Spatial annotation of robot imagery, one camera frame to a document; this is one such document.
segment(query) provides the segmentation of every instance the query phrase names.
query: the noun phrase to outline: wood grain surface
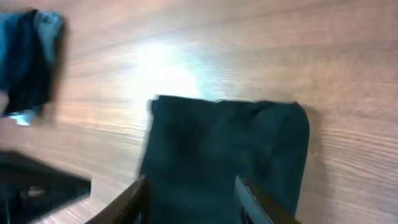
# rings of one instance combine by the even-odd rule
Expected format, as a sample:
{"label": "wood grain surface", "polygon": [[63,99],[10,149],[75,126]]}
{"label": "wood grain surface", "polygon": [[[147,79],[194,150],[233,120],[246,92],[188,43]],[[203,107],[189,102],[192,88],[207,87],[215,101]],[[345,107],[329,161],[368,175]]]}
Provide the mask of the wood grain surface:
{"label": "wood grain surface", "polygon": [[0,146],[91,177],[41,223],[84,223],[137,177],[156,94],[297,100],[302,223],[398,223],[396,0],[0,0],[67,20],[55,101]]}

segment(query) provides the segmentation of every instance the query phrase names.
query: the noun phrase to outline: dark blue fabric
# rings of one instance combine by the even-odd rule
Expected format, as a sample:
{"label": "dark blue fabric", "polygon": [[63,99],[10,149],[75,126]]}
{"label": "dark blue fabric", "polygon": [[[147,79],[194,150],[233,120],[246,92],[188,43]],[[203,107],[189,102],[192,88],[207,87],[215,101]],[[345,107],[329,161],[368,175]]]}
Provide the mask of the dark blue fabric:
{"label": "dark blue fabric", "polygon": [[160,96],[151,108],[151,223],[238,223],[237,175],[295,215],[309,138],[299,104]]}
{"label": "dark blue fabric", "polygon": [[8,93],[3,116],[48,101],[50,69],[34,27],[37,11],[0,17],[0,90]]}

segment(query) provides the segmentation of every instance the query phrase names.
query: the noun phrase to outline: teal fabric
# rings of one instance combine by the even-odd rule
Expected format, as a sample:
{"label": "teal fabric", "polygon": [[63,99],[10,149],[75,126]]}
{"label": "teal fabric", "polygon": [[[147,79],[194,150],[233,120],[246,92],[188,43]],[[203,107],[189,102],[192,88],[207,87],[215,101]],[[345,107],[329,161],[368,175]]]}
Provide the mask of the teal fabric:
{"label": "teal fabric", "polygon": [[299,104],[160,96],[151,110],[151,223],[239,223],[237,175],[295,215],[309,137]]}

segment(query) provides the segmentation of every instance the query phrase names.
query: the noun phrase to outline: pile of clothes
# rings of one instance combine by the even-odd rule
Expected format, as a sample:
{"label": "pile of clothes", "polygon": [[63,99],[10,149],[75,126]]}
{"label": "pile of clothes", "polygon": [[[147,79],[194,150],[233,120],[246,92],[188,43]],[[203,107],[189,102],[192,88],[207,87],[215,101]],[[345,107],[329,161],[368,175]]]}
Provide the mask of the pile of clothes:
{"label": "pile of clothes", "polygon": [[0,110],[29,125],[48,102],[64,21],[53,11],[0,14]]}

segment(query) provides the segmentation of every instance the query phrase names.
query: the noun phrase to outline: black pointed object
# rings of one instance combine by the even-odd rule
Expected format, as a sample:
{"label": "black pointed object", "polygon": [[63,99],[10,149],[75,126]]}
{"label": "black pointed object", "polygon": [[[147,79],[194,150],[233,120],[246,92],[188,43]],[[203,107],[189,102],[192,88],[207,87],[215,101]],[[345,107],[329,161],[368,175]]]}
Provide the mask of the black pointed object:
{"label": "black pointed object", "polygon": [[28,223],[88,196],[91,181],[18,152],[0,152],[0,223]]}

